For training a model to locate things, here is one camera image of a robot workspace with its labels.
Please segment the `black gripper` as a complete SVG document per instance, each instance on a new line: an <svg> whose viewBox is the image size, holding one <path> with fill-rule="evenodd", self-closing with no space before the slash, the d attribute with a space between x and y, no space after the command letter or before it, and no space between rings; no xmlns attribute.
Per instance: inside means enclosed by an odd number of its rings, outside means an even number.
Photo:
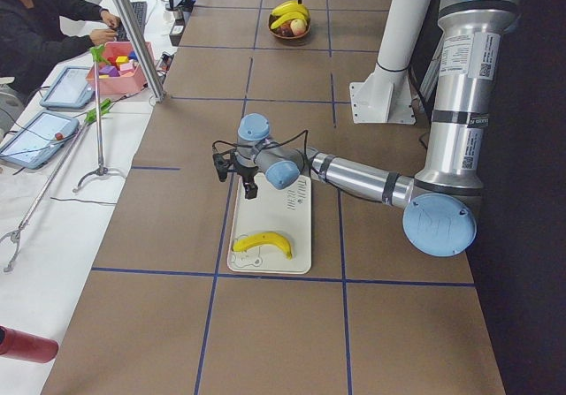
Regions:
<svg viewBox="0 0 566 395"><path fill-rule="evenodd" d="M257 197L258 186L254 178L258 173L258 168L256 166L243 165L238 160L236 160L234 163L234 170L242 178L242 186L244 189L245 199L255 199Z"/></svg>

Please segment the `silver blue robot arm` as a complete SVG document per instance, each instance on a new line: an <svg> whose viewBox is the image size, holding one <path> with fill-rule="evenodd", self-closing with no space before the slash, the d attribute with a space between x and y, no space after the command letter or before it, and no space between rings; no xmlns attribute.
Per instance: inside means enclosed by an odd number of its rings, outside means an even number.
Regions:
<svg viewBox="0 0 566 395"><path fill-rule="evenodd" d="M409 67L430 0L393 0L374 72L350 87L357 123L385 122ZM475 239L483 188L477 175L502 36L516 23L520 0L440 0L440 71L424 168L414 177L384 171L314 148L285 148L266 117L245 116L231 156L245 194L257 173L276 188L306 175L355 197L403 211L407 239L437 257L460 254Z"/></svg>

